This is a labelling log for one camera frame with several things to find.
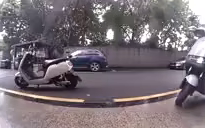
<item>sidewalk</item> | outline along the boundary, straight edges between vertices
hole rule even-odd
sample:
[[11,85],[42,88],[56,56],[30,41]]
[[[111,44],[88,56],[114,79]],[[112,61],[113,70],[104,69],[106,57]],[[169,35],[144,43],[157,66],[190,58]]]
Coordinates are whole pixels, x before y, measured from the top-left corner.
[[71,108],[0,95],[0,128],[205,128],[205,98],[120,108]]

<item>blue car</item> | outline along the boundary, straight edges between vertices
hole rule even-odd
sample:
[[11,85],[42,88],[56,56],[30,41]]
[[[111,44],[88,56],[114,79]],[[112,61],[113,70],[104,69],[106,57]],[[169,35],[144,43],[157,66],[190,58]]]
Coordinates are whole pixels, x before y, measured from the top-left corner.
[[105,55],[94,49],[77,50],[69,55],[73,63],[73,69],[87,69],[92,72],[98,72],[108,69],[108,63]]

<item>yellow curb marking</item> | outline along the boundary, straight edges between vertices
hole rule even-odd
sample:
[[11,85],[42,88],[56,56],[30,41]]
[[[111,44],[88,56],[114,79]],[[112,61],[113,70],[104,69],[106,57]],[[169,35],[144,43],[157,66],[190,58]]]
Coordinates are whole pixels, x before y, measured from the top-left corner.
[[150,96],[140,96],[140,97],[132,97],[132,98],[117,98],[117,99],[114,99],[114,102],[130,102],[130,101],[149,100],[152,98],[158,98],[158,97],[177,94],[179,92],[180,90],[175,90],[175,91],[170,91],[170,92],[165,92],[165,93],[154,94]]
[[0,88],[0,91],[11,93],[11,94],[15,94],[15,95],[19,95],[19,96],[25,96],[25,97],[29,97],[29,98],[33,98],[33,99],[41,99],[41,100],[49,100],[49,101],[77,102],[77,103],[83,103],[85,101],[83,99],[69,99],[69,98],[39,96],[39,95],[34,95],[34,94],[28,94],[28,93],[8,90],[8,89],[4,89],[4,88]]
[[[13,90],[4,89],[4,88],[0,88],[0,91],[19,95],[19,96],[29,97],[29,98],[33,98],[33,99],[41,99],[41,100],[48,100],[48,101],[76,102],[76,103],[84,103],[85,102],[84,99],[69,99],[69,98],[40,96],[40,95],[28,94],[28,93],[13,91]],[[180,89],[175,90],[175,91],[165,92],[165,93],[149,95],[149,96],[140,96],[140,97],[131,97],[131,98],[117,98],[117,99],[113,99],[113,100],[114,100],[114,102],[131,102],[131,101],[149,100],[152,98],[159,98],[159,97],[163,97],[163,96],[177,94],[179,92],[180,92]]]

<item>scooter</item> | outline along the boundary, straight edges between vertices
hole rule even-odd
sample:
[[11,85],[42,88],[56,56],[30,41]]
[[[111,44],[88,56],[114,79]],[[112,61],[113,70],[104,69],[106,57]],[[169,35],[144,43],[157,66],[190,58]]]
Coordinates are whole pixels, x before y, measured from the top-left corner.
[[36,59],[32,51],[26,52],[20,62],[18,72],[15,74],[15,83],[21,89],[29,85],[48,85],[65,86],[67,89],[76,88],[82,79],[72,70],[73,65],[67,58],[55,60],[45,60],[42,71],[43,76],[38,76],[33,70],[34,60]]
[[205,95],[205,37],[198,39],[186,56],[186,77],[180,85],[175,104],[182,106],[195,91]]

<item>scooter wheel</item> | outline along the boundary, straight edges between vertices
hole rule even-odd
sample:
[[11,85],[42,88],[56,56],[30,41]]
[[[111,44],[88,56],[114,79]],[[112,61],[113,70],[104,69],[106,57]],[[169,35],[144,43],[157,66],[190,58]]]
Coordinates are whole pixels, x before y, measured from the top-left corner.
[[65,85],[67,89],[75,89],[78,84],[78,79],[74,75],[66,75],[66,79],[70,81],[70,84]]
[[14,79],[16,85],[21,89],[26,88],[29,84],[21,76],[16,76]]
[[182,104],[185,99],[194,91],[194,87],[192,87],[188,83],[185,84],[186,85],[181,89],[180,93],[177,96],[177,99],[175,100],[176,106],[182,107]]

